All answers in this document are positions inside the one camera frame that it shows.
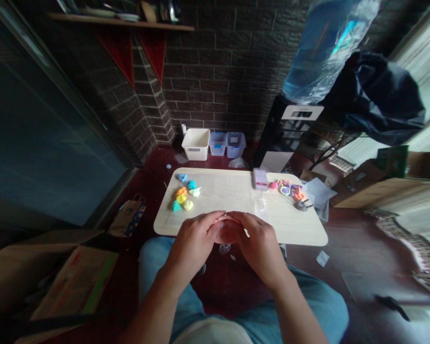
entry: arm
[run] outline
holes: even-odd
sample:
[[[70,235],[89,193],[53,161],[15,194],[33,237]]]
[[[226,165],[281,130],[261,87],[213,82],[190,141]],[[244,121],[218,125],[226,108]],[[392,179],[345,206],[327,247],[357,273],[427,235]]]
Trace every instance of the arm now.
[[[157,344],[170,341],[178,299],[212,251],[219,227],[210,226],[224,214],[217,211],[183,222],[166,263],[156,275],[119,343]]]
[[[243,230],[237,231],[238,243],[249,265],[272,292],[283,342],[327,344],[296,278],[287,268],[274,228],[252,214],[230,212],[228,215],[239,220],[248,232],[249,236]]]

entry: water bottle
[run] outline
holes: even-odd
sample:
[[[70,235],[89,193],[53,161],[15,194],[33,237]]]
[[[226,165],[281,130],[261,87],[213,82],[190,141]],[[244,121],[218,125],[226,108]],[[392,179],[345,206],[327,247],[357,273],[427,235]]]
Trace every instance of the water bottle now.
[[[317,104],[364,38],[380,0],[314,0],[298,52],[283,83],[292,102]]]

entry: glass door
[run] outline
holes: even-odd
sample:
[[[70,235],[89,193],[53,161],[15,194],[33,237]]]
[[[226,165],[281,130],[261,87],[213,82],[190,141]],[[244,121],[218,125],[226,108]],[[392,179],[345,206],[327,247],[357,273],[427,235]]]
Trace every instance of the glass door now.
[[[58,73],[0,5],[0,223],[94,226],[133,168],[81,100],[73,101],[77,94],[69,100],[61,91],[69,84],[60,78],[56,86],[44,69]]]

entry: small plastic box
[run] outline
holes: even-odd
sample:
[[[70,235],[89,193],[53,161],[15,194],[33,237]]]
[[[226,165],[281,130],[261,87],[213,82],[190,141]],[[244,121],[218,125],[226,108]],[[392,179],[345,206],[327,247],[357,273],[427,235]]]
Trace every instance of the small plastic box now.
[[[206,161],[209,153],[210,129],[190,128],[183,138],[182,147],[188,160]]]
[[[225,133],[210,133],[210,154],[214,156],[223,156],[226,149]]]
[[[226,134],[226,152],[228,158],[235,159],[242,156],[247,146],[244,133],[229,132]]]

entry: gift bag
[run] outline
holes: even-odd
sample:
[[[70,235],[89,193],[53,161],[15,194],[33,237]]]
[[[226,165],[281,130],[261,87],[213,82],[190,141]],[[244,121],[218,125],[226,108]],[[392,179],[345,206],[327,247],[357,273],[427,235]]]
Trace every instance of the gift bag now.
[[[107,233],[114,237],[130,237],[146,209],[146,198],[136,194],[133,200],[126,201],[119,209]]]

